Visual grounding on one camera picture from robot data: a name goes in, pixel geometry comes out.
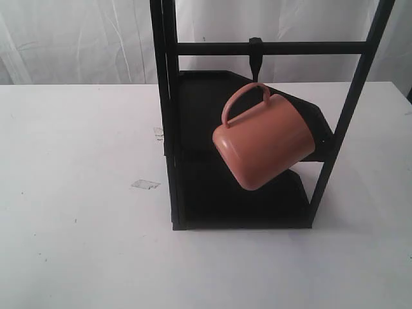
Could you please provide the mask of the terracotta pink mug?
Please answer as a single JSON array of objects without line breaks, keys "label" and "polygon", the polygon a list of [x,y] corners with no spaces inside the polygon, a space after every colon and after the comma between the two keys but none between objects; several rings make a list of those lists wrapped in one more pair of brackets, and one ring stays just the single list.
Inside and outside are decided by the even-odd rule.
[{"label": "terracotta pink mug", "polygon": [[[229,118],[229,111],[248,91],[260,88],[263,101]],[[228,99],[222,124],[212,141],[241,185],[254,191],[315,151],[315,140],[301,114],[281,95],[263,83],[252,82]]]}]

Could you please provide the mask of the black metal rack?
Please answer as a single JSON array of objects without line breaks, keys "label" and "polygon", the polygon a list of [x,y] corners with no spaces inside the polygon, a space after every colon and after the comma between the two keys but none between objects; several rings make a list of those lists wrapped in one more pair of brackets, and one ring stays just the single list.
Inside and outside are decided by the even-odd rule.
[{"label": "black metal rack", "polygon": [[225,102],[235,90],[252,83],[252,77],[231,71],[182,71],[179,67],[182,55],[248,56],[248,42],[179,42],[174,1],[151,1],[174,230],[312,227],[393,5],[393,1],[379,2],[364,41],[263,41],[263,56],[360,57],[335,129],[315,104],[280,93],[304,118],[315,140],[315,151],[303,160],[323,165],[314,193],[307,196],[300,176],[290,168],[260,189],[241,188],[212,144],[212,130],[221,123]]}]

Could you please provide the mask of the clear tape piece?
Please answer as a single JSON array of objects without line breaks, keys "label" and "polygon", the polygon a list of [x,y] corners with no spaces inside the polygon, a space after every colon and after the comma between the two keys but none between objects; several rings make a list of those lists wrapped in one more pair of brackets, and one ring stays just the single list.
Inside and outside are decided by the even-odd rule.
[{"label": "clear tape piece", "polygon": [[139,179],[131,184],[131,187],[137,188],[137,189],[143,189],[143,190],[151,190],[151,189],[156,189],[160,183],[158,182],[152,182],[149,180],[143,180]]}]

